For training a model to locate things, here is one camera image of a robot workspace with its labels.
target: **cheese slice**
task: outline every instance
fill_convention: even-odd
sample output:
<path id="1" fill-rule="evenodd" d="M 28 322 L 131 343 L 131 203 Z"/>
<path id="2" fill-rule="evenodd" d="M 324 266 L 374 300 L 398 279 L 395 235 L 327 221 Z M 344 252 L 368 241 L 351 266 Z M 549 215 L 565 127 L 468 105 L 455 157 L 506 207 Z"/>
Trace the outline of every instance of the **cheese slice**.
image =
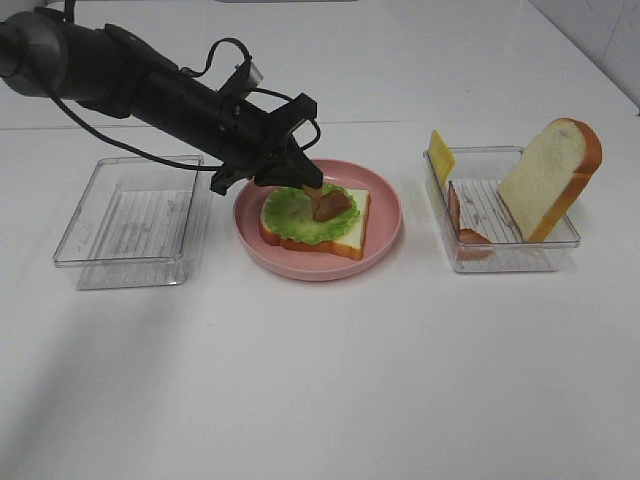
<path id="1" fill-rule="evenodd" d="M 447 178 L 449 178 L 449 174 L 456 166 L 456 159 L 438 130 L 431 132 L 431 141 L 429 142 L 429 149 L 427 152 L 431 159 L 431 165 L 433 165 L 440 188 L 444 189 L 444 186 L 447 183 Z"/>

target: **white bread slice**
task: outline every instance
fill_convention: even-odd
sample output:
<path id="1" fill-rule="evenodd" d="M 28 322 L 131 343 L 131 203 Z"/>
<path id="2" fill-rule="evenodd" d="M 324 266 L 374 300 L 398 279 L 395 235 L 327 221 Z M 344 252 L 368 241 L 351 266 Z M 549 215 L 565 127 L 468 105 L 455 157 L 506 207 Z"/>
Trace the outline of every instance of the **white bread slice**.
<path id="1" fill-rule="evenodd" d="M 371 195 L 368 190 L 356 188 L 345 188 L 345 190 L 353 197 L 356 207 L 360 212 L 360 216 L 349 231 L 340 238 L 321 242 L 316 245 L 296 242 L 291 239 L 284 239 L 277 233 L 271 231 L 265 224 L 263 218 L 264 206 L 260 213 L 260 235 L 262 235 L 264 241 L 269 245 L 279 245 L 288 250 L 297 250 L 301 252 L 326 252 L 333 253 L 334 255 L 340 255 L 342 257 L 348 257 L 352 260 L 362 260 Z"/>
<path id="2" fill-rule="evenodd" d="M 531 141 L 498 186 L 525 242 L 549 235 L 601 162 L 598 137 L 577 120 L 554 120 Z"/>

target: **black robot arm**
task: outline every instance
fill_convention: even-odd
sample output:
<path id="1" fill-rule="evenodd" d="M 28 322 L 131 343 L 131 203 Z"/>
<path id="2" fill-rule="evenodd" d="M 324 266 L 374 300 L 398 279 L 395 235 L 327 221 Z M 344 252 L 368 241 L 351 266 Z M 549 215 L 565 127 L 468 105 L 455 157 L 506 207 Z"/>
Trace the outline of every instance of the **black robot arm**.
<path id="1" fill-rule="evenodd" d="M 211 190 L 222 195 L 244 178 L 260 186 L 322 185 L 322 172 L 304 153 L 318 136 L 302 147 L 293 136 L 306 121 L 319 135 L 315 101 L 257 88 L 261 75 L 241 42 L 226 38 L 213 45 L 205 72 L 222 42 L 236 45 L 244 55 L 216 91 L 195 80 L 204 72 L 178 68 L 132 33 L 115 25 L 84 28 L 65 13 L 36 9 L 0 23 L 0 76 L 14 91 L 51 97 L 61 108 L 60 99 L 68 99 L 114 118 L 134 116 L 222 161 L 218 167 L 199 167 L 216 171 Z M 268 113 L 246 100 L 251 92 L 275 94 L 287 103 Z"/>

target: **lettuce leaf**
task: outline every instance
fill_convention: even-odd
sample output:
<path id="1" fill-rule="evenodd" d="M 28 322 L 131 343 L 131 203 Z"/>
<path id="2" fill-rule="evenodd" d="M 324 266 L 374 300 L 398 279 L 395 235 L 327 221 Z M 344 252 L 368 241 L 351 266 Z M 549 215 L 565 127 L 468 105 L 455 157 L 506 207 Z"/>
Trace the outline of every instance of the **lettuce leaf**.
<path id="1" fill-rule="evenodd" d="M 272 232 L 296 242 L 317 245 L 340 238 L 357 222 L 360 211 L 344 188 L 331 183 L 322 186 L 323 195 L 332 190 L 342 191 L 351 200 L 351 208 L 326 222 L 316 222 L 311 198 L 302 190 L 290 187 L 279 187 L 269 195 L 262 211 L 262 220 Z"/>

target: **plastic container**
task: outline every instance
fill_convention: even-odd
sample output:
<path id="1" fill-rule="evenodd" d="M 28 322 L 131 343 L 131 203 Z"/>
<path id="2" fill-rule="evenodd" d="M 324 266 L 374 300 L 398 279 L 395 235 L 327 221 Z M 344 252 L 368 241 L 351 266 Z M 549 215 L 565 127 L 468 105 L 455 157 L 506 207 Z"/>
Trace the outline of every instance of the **plastic container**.
<path id="1" fill-rule="evenodd" d="M 199 165 L 200 156 L 166 157 Z M 179 285 L 207 216 L 205 175 L 146 159 L 100 160 L 53 256 L 78 290 Z"/>
<path id="2" fill-rule="evenodd" d="M 545 272 L 561 268 L 580 245 L 580 235 L 566 215 L 549 236 L 527 243 L 497 193 L 498 183 L 511 171 L 522 147 L 452 148 L 456 166 L 448 177 L 460 202 L 460 228 L 471 228 L 491 241 L 464 243 L 455 232 L 447 191 L 436 180 L 427 152 L 427 192 L 445 248 L 456 272 Z"/>

